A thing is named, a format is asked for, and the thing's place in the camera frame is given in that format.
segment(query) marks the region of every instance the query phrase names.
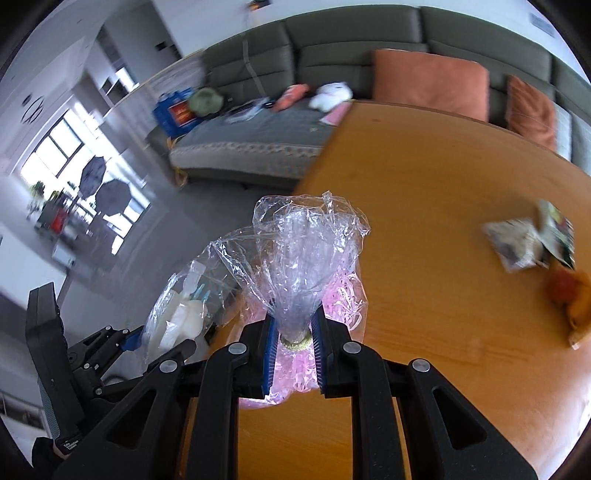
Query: round table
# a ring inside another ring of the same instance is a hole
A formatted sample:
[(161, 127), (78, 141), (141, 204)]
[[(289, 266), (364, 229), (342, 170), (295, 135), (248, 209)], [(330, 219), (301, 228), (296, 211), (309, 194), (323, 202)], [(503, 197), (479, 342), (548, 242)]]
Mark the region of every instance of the round table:
[[(591, 271), (591, 177), (507, 130), (425, 109), (355, 103), (297, 188), (360, 208), (366, 343), (383, 358), (428, 359), (546, 480), (591, 416), (591, 342), (578, 351), (544, 298), (547, 271), (506, 273), (482, 224), (537, 221), (537, 200), (572, 221)], [(216, 341), (223, 345), (224, 331)], [(350, 401), (294, 394), (241, 410), (239, 477), (346, 479)]]

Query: black device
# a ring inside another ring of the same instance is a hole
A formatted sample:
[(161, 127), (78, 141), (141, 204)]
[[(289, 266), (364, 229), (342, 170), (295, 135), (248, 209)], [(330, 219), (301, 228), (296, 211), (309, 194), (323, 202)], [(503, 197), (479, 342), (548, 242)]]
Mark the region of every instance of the black device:
[[(89, 380), (75, 374), (78, 357), (68, 358), (72, 349), (82, 347), (67, 349), (60, 338), (63, 326), (52, 296), (51, 285), (31, 293), (27, 340), (41, 382), (48, 380), (41, 359), (63, 376), (55, 389), (46, 386), (52, 406), (78, 400), (69, 415), (56, 414), (58, 423), (66, 422), (60, 431), (79, 437), (55, 480), (172, 479), (187, 405), (194, 397), (199, 400), (184, 477), (236, 478), (238, 399), (264, 398), (272, 383), (278, 333), (270, 315), (247, 325), (239, 342), (207, 361), (185, 365), (195, 350), (195, 343), (185, 340), (151, 363), (143, 376), (115, 385), (93, 384), (91, 393)], [(34, 330), (44, 326), (42, 335), (30, 335), (34, 325)], [(321, 392), (327, 398), (351, 398), (355, 480), (405, 478), (393, 397), (400, 407), (414, 480), (537, 479), (509, 441), (429, 362), (415, 359), (404, 365), (382, 359), (353, 342), (347, 327), (327, 319), (322, 306), (311, 327)], [(107, 343), (92, 355), (102, 355)]]
[(256, 102), (254, 100), (251, 100), (250, 102), (243, 103), (242, 105), (235, 106), (234, 108), (228, 110), (226, 115), (232, 116), (232, 115), (236, 115), (237, 113), (245, 112), (245, 111), (251, 109), (252, 107), (254, 107), (255, 105), (256, 105)]

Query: potted plant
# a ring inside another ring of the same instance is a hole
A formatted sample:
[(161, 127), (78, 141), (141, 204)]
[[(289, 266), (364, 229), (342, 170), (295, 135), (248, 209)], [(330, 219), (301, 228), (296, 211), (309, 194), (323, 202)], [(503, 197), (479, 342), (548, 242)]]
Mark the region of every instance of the potted plant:
[(38, 181), (35, 185), (31, 186), (31, 194), (33, 198), (28, 206), (27, 219), (31, 218), (31, 215), (41, 210), (41, 204), (43, 202), (43, 196), (45, 195), (45, 184), (42, 181)]
[(43, 198), (45, 195), (45, 184), (40, 180), (35, 185), (31, 187), (31, 193), (33, 197)]

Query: umbrella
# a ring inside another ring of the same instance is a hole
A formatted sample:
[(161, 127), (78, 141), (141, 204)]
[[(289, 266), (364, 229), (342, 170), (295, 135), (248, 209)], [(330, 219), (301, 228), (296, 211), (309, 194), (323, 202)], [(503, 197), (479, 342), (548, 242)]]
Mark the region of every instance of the umbrella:
[(103, 183), (105, 176), (106, 163), (103, 157), (92, 157), (82, 170), (80, 178), (80, 192), (78, 195), (82, 199), (87, 199), (94, 195)]
[(131, 201), (129, 185), (121, 180), (111, 180), (96, 192), (96, 210), (106, 216), (122, 213)]

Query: screw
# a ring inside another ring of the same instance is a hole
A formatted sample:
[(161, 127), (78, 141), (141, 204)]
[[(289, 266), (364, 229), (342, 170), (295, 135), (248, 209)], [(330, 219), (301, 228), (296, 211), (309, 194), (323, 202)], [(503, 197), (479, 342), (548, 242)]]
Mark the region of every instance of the screw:
[(429, 369), (431, 368), (431, 364), (423, 358), (417, 358), (413, 361), (413, 368), (417, 372), (425, 373), (429, 371)]
[(343, 345), (343, 350), (347, 353), (359, 353), (361, 351), (361, 345), (357, 342), (347, 342)]
[(228, 347), (228, 352), (230, 352), (232, 355), (241, 355), (242, 353), (246, 352), (246, 345), (240, 342), (233, 343)]
[(174, 360), (165, 360), (160, 364), (160, 371), (164, 374), (169, 374), (177, 369), (177, 363)]

